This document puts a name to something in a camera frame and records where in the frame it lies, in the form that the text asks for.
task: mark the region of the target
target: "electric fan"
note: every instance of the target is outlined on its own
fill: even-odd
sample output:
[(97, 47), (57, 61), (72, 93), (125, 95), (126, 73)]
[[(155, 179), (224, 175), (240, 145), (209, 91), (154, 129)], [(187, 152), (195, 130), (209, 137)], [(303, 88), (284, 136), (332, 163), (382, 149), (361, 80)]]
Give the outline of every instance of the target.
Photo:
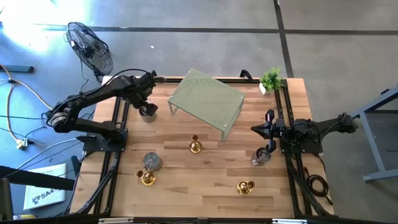
[(80, 60), (99, 77), (109, 75), (113, 70), (113, 61), (108, 45), (86, 25), (80, 22), (68, 24), (67, 39)]

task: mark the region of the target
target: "wooden tabletop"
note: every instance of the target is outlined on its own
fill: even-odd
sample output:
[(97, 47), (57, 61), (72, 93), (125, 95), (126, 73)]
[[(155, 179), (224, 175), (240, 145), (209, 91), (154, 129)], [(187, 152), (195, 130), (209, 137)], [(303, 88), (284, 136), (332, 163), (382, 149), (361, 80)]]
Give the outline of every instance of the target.
[[(295, 118), (312, 118), (304, 81), (288, 78), (290, 99)], [(293, 217), (292, 199), (285, 158), (279, 148), (262, 167), (253, 167), (252, 153), (266, 144), (251, 126), (264, 123), (268, 109), (276, 110), (274, 93), (261, 95), (259, 84), (230, 84), (246, 94), (242, 111), (225, 142), (221, 132), (188, 113), (178, 110), (172, 115), (167, 99), (177, 83), (158, 84), (149, 97), (159, 109), (153, 123), (145, 123), (133, 107), (129, 110), (129, 130), (126, 150), (119, 166), (112, 216), (114, 217), (236, 217), (269, 218)], [(283, 91), (280, 91), (284, 108)], [(115, 98), (97, 104), (94, 120), (111, 120)], [(120, 107), (121, 120), (123, 103)], [(193, 154), (189, 150), (193, 134), (199, 135), (204, 149)], [(163, 168), (156, 172), (154, 185), (146, 187), (136, 177), (142, 170), (142, 159), (148, 152), (156, 152), (163, 160)], [(81, 167), (71, 211), (77, 211), (98, 185), (104, 153), (88, 156)], [(303, 164), (310, 174), (325, 177), (319, 158), (303, 154)], [(248, 196), (240, 196), (236, 185), (252, 180), (256, 188)], [(108, 195), (103, 195), (103, 206)], [(300, 208), (303, 197), (298, 190)], [(325, 198), (317, 198), (333, 213)]]

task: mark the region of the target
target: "small plant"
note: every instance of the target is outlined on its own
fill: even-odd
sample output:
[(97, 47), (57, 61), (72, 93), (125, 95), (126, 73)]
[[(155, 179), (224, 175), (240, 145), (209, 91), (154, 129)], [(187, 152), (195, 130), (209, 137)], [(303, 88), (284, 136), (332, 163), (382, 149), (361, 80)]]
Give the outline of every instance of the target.
[(260, 77), (260, 82), (267, 91), (280, 88), (282, 79), (278, 78), (279, 73), (279, 68), (271, 68), (269, 71), (264, 72), (264, 76)]

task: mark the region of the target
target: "gray metal stand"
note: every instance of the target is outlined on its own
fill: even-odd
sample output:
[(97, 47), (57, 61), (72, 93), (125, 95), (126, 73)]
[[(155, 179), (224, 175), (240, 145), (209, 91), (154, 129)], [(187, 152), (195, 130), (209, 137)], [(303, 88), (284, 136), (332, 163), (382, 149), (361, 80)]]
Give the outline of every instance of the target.
[[(383, 164), (383, 161), (381, 159), (379, 149), (377, 148), (377, 144), (376, 144), (377, 134), (375, 134), (375, 133), (377, 131), (374, 130), (372, 132), (371, 125), (369, 125), (369, 117), (372, 117), (374, 114), (379, 115), (379, 119), (378, 119), (379, 123), (384, 122), (385, 124), (391, 124), (391, 120), (390, 121), (381, 121), (382, 119), (380, 118), (380, 116), (384, 116), (384, 117), (390, 116), (390, 118), (393, 118), (392, 122), (396, 124), (396, 122), (398, 121), (398, 111), (396, 111), (396, 110), (376, 110), (396, 98), (398, 98), (398, 86), (393, 89), (384, 91), (379, 98), (373, 100), (372, 102), (370, 102), (370, 104), (362, 107), (361, 109), (355, 111), (354, 113), (351, 113), (351, 116), (353, 118), (354, 117), (361, 118), (361, 120), (363, 122), (364, 129), (365, 129), (366, 137), (368, 138), (369, 144), (372, 148), (372, 153), (373, 153), (374, 159), (376, 160), (376, 164), (379, 169), (379, 172), (375, 172), (375, 173), (363, 176), (363, 180), (365, 182), (369, 182), (370, 180), (398, 177), (398, 169), (386, 170), (386, 168)], [(388, 130), (388, 128), (384, 129), (383, 131), (384, 131), (383, 134), (381, 134), (380, 136), (391, 134), (391, 132)], [(396, 129), (396, 126), (394, 126), (394, 125), (392, 126), (391, 131), (398, 132), (398, 130)], [(392, 152), (398, 151), (397, 148), (398, 147), (395, 147), (395, 150), (391, 149), (391, 151)]]

